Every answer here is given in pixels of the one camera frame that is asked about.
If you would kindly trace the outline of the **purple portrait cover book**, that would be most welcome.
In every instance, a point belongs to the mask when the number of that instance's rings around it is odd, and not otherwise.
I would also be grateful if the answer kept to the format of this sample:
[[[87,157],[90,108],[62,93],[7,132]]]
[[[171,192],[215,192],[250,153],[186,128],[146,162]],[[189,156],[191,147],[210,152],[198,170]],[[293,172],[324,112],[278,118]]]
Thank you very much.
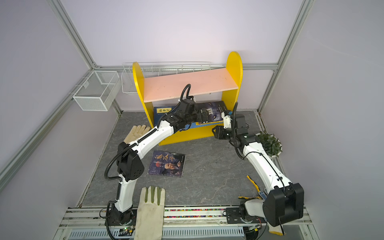
[[[183,176],[185,160],[185,154],[154,151],[148,174],[181,178]]]

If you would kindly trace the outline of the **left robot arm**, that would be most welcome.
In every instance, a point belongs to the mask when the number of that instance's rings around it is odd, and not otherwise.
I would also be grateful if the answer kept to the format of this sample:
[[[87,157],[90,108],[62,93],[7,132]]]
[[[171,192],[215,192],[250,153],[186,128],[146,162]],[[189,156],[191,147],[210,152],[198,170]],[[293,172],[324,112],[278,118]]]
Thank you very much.
[[[108,181],[118,180],[118,192],[114,201],[109,201],[106,210],[107,227],[128,225],[133,218],[133,193],[137,179],[144,173],[144,156],[157,144],[173,134],[188,130],[188,125],[206,122],[209,111],[200,108],[191,97],[182,99],[170,112],[163,115],[149,132],[128,144],[121,143],[118,153],[104,172]]]

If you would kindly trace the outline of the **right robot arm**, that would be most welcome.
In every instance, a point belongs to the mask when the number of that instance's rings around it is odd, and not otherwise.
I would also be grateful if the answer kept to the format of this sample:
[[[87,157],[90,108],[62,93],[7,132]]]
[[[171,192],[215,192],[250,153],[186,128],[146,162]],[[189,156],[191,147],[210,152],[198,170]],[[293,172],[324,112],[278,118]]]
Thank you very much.
[[[248,160],[265,186],[265,199],[245,200],[240,205],[243,219],[264,218],[271,226],[286,224],[304,216],[304,189],[292,183],[273,163],[259,137],[249,133],[244,115],[222,113],[224,124],[212,132],[219,140],[228,140],[239,158]]]

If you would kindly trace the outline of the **yellow cartoon book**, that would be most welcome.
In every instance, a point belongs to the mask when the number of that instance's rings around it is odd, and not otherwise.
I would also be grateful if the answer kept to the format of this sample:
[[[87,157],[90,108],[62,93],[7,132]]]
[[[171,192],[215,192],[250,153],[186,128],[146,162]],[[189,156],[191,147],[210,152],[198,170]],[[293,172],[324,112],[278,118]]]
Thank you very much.
[[[212,126],[212,125],[217,125],[217,124],[222,124],[223,123],[223,120],[221,121],[213,121],[213,122],[195,122],[195,123],[192,123],[192,127],[196,127],[196,128],[200,128],[200,127],[204,127],[204,126]]]

